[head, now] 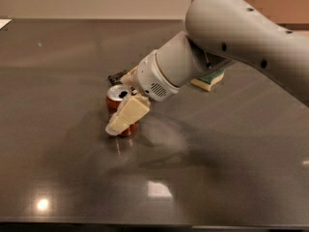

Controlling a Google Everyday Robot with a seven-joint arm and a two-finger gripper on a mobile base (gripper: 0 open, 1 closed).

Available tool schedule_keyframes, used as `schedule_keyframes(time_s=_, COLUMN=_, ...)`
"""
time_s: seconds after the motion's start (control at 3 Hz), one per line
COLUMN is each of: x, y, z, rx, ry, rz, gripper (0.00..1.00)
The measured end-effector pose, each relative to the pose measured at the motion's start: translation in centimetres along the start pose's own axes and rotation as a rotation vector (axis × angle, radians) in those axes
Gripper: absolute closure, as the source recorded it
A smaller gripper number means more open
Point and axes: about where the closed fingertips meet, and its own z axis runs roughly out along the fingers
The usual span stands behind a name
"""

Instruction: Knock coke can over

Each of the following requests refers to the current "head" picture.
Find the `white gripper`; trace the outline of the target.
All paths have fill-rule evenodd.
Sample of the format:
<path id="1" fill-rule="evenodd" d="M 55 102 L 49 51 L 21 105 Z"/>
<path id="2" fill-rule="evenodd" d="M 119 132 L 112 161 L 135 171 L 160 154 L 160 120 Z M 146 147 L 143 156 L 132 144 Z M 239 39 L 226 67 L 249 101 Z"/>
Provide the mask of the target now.
<path id="1" fill-rule="evenodd" d="M 176 95 L 179 88 L 171 84 L 163 75 L 156 61 L 156 51 L 152 51 L 136 67 L 121 77 L 121 82 L 137 88 L 156 102 L 163 102 Z M 117 111 L 109 119 L 105 131 L 119 135 L 142 119 L 150 111 L 151 102 L 141 94 L 125 96 Z"/>

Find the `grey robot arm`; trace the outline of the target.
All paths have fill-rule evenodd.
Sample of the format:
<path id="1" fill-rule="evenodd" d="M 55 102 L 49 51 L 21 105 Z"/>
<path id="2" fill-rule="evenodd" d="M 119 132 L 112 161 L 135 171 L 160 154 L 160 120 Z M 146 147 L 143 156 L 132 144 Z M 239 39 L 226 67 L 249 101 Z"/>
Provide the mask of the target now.
<path id="1" fill-rule="evenodd" d="M 243 0 L 194 0 L 184 24 L 121 78 L 137 93 L 121 101 L 106 126 L 108 134 L 119 135 L 143 118 L 152 101 L 162 102 L 186 82 L 236 62 L 309 103 L 309 38 L 275 24 Z"/>

